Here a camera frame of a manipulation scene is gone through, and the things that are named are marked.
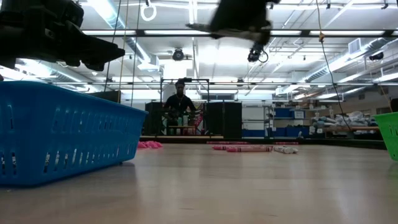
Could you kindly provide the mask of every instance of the person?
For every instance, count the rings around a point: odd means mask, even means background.
[[[170,96],[163,107],[169,110],[169,113],[165,114],[168,119],[167,126],[178,126],[178,117],[182,116],[187,108],[190,108],[191,113],[196,111],[192,100],[184,95],[185,83],[178,81],[175,84],[175,89],[177,93]]]

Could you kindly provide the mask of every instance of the white object on floor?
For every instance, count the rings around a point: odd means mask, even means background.
[[[281,152],[284,154],[293,154],[298,153],[299,150],[293,147],[286,147],[286,146],[274,146],[274,151]]]

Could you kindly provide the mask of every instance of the blue bin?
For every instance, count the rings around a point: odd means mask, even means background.
[[[298,127],[286,127],[286,136],[287,137],[298,137],[299,132],[302,132],[302,136],[308,136],[310,134],[310,129],[306,127],[298,128]]]
[[[37,82],[0,83],[0,184],[36,185],[133,159],[146,112]]]
[[[276,128],[276,131],[272,131],[272,128],[267,128],[268,137],[286,137],[286,128]]]
[[[264,137],[265,131],[264,130],[242,130],[243,137]]]
[[[275,118],[292,118],[293,114],[289,108],[275,108]]]

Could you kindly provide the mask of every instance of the green plastic basket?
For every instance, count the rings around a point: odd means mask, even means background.
[[[374,116],[391,159],[398,161],[398,112]]]

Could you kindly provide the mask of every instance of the gray floor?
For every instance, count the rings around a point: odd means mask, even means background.
[[[169,144],[123,166],[35,189],[0,188],[0,223],[397,223],[387,151],[298,146],[297,155]]]

